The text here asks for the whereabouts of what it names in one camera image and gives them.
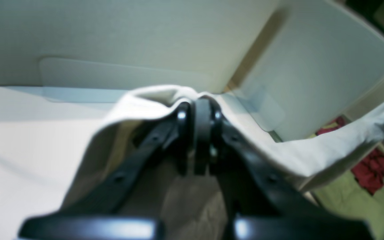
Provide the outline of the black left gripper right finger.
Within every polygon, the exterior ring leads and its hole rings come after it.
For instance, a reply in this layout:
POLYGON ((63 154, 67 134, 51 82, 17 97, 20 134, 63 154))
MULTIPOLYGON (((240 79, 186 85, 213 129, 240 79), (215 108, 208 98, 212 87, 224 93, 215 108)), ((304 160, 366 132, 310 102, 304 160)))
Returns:
POLYGON ((368 225, 315 206, 295 190, 208 97, 197 100, 197 174, 217 177, 232 240, 372 240, 368 225))

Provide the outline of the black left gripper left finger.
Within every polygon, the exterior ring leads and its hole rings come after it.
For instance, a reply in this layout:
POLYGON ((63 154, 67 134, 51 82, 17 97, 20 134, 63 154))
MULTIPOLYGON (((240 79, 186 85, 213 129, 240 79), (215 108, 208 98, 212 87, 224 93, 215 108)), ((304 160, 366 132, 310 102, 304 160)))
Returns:
POLYGON ((182 102, 145 135, 137 150, 86 196, 65 209, 23 222, 22 240, 160 240, 164 227, 151 217, 122 217, 122 208, 146 167, 174 157, 175 173, 187 172, 191 105, 182 102))

